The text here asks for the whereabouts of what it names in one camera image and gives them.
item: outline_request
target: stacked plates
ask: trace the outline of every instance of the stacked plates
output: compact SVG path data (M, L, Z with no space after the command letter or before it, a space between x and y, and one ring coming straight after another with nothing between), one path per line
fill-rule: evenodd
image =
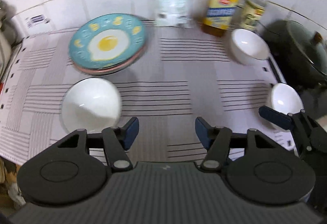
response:
M132 64L143 52L145 30L139 19L127 14L108 14L82 26L69 44L77 69L93 74L112 74Z

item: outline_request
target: cooking pot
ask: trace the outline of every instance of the cooking pot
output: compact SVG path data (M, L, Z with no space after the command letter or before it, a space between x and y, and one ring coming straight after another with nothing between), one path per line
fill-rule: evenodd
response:
M327 52L320 34L295 21L278 20L267 27L263 39L293 83L304 88L327 87Z

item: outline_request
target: pot lid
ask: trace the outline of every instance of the pot lid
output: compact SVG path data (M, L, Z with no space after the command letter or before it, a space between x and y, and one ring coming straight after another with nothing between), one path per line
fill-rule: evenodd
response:
M296 47L310 63L320 73L327 75L327 52L324 45L320 43L322 38L317 37L317 35L320 34L317 34L317 32L310 32L295 21L287 22L287 32L291 36Z

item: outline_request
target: white container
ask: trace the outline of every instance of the white container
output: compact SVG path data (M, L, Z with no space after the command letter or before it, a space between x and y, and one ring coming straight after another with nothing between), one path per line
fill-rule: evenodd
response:
M303 103L298 93L283 83L274 85L268 95L266 106L284 114L295 114L303 109ZM284 130L273 123L271 125L279 131L289 132L289 130Z
M88 78L68 90L61 116L70 133L76 129L100 133L107 127L116 126L121 107L119 91L110 81Z
M235 29L232 32L231 50L235 58L244 65L255 65L267 60L270 54L267 43L246 29Z

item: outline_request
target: teal plate with egg design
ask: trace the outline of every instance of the teal plate with egg design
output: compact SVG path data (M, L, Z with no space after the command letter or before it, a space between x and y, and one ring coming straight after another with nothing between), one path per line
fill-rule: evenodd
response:
M100 69L122 63L145 43L141 21L128 14L108 14L83 25L69 43L69 55L77 65Z

